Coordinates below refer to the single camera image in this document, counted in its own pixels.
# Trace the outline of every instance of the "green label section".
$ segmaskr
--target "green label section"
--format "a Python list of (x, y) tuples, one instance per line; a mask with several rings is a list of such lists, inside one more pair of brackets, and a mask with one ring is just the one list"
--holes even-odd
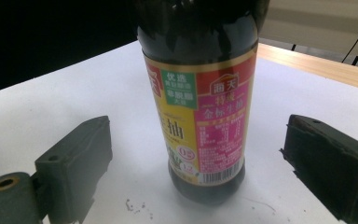
[(197, 109), (196, 76), (161, 70), (162, 83), (168, 105), (182, 105)]

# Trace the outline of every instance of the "dark glass bottle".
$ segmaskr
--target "dark glass bottle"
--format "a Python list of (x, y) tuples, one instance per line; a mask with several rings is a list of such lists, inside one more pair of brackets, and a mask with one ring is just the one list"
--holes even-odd
[[(269, 0), (132, 0), (130, 9), (145, 57), (180, 66), (229, 62), (255, 51), (268, 4)], [(221, 203), (244, 179), (244, 162), (239, 162), (241, 167), (235, 176), (224, 183), (193, 184), (173, 170), (178, 159), (173, 155), (176, 151), (168, 148), (172, 182), (195, 202)]]

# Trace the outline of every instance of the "table surface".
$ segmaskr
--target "table surface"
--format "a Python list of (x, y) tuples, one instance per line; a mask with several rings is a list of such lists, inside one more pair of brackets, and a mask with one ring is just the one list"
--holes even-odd
[[(307, 56), (281, 51), (280, 58), (277, 52), (260, 45), (246, 177), (221, 205), (192, 203), (174, 188), (138, 42), (1, 90), (0, 175), (33, 174), (34, 161), (78, 124), (108, 115), (113, 160), (86, 224), (340, 223), (296, 178), (279, 149), (291, 114), (319, 119), (358, 140), (358, 77), (345, 77), (356, 80), (351, 85), (338, 82), (334, 72), (319, 74), (323, 63), (313, 62), (316, 72), (304, 71), (312, 67), (304, 65), (312, 61)], [(326, 69), (347, 70), (333, 64)]]

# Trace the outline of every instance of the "barcode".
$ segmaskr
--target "barcode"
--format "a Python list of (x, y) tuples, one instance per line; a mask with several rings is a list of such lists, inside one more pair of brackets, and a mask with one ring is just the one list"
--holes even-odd
[(237, 174), (238, 170), (240, 169), (240, 165), (241, 165), (241, 160), (238, 160), (233, 166), (222, 172), (212, 173), (212, 174), (202, 174), (201, 175), (202, 183), (212, 184), (212, 183), (224, 182)]

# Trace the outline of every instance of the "wooden surface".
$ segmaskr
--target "wooden surface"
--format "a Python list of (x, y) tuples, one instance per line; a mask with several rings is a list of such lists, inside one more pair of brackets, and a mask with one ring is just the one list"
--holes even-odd
[(259, 44), (258, 57), (358, 87), (358, 67)]

